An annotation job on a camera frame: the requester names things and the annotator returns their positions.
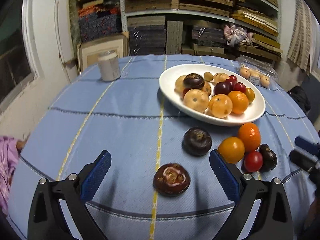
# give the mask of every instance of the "black bag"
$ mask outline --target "black bag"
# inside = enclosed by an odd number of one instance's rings
[[[302,87],[296,86],[288,91],[289,96],[300,106],[302,111],[307,114],[311,109],[310,101]]]

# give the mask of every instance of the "picture frame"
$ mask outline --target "picture frame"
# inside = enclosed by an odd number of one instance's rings
[[[99,54],[115,51],[119,58],[129,55],[129,42],[126,33],[111,34],[107,37],[81,43],[78,46],[78,70],[81,74],[87,67],[98,62]]]

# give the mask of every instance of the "white oval plate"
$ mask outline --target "white oval plate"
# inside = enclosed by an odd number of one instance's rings
[[[180,99],[180,95],[174,91],[175,82],[178,77],[182,75],[188,75],[190,73],[197,73],[201,76],[204,75],[205,72],[210,72],[213,75],[216,73],[225,73],[227,75],[235,75],[238,79],[238,82],[243,83],[246,87],[252,88],[255,93],[254,101],[248,106],[247,110],[241,115],[230,114],[226,118],[216,118],[213,116],[209,116],[207,114],[202,114],[197,112],[189,107],[186,107],[183,104],[183,101]],[[248,80],[243,78],[242,76],[233,73],[232,71],[226,70],[224,68],[203,65],[203,64],[183,64],[171,67],[164,71],[159,79],[159,85],[162,93],[169,99],[169,101],[174,104],[179,110],[184,112],[187,115],[190,115],[198,120],[203,122],[212,123],[220,126],[237,126],[241,124],[245,124],[248,122],[254,122],[259,117],[261,117],[266,109],[266,103],[260,91],[251,84]]]

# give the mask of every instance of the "purple fabric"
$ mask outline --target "purple fabric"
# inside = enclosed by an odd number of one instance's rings
[[[19,160],[17,140],[13,137],[0,136],[0,206],[7,215],[11,178]]]

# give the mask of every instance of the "window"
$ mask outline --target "window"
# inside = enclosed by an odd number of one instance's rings
[[[0,22],[0,114],[33,80],[23,43],[22,3],[15,0]]]

